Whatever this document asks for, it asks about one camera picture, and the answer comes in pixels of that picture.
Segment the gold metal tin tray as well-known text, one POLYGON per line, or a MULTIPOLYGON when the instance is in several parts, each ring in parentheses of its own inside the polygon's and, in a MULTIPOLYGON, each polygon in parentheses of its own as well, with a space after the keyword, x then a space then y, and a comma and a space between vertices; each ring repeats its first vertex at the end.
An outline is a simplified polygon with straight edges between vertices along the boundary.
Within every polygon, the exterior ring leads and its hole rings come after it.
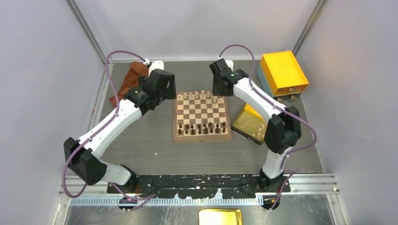
POLYGON ((245 104, 232 123, 231 129, 256 145, 262 145, 267 123, 250 105, 245 104))

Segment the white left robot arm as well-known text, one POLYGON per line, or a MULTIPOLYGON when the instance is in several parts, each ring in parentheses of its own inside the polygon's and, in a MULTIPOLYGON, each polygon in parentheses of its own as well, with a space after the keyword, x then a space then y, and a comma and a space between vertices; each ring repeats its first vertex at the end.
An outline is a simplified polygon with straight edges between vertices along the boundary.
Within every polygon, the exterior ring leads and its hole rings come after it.
POLYGON ((175 76, 162 69, 154 69, 149 76, 138 78, 139 86, 131 88, 119 107, 114 109, 90 132, 77 140, 72 137, 64 142, 68 168, 87 185, 100 181, 118 184, 125 193, 135 191, 137 181, 127 167, 101 160, 113 140, 130 124, 149 110, 154 110, 166 99, 176 99, 175 76))

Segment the light wooden king piece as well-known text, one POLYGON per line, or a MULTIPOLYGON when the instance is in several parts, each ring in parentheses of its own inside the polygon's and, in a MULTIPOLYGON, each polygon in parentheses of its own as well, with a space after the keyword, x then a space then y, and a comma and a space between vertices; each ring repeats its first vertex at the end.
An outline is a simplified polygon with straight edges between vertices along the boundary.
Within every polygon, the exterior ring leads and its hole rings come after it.
POLYGON ((201 91, 201 95, 200 95, 200 99, 205 99, 205 98, 206 98, 205 91, 202 90, 201 91))

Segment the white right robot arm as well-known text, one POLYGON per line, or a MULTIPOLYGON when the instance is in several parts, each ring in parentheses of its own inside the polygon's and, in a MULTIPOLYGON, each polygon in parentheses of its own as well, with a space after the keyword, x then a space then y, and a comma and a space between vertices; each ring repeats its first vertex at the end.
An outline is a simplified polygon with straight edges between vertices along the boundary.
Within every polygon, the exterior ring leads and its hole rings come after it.
POLYGON ((268 148, 266 162, 261 168, 261 188, 268 193, 279 186, 277 177, 283 173, 287 153, 301 137, 299 112, 268 96, 241 69, 232 70, 225 59, 210 64, 213 93, 216 96, 236 96, 251 106, 265 121, 264 141, 268 148))

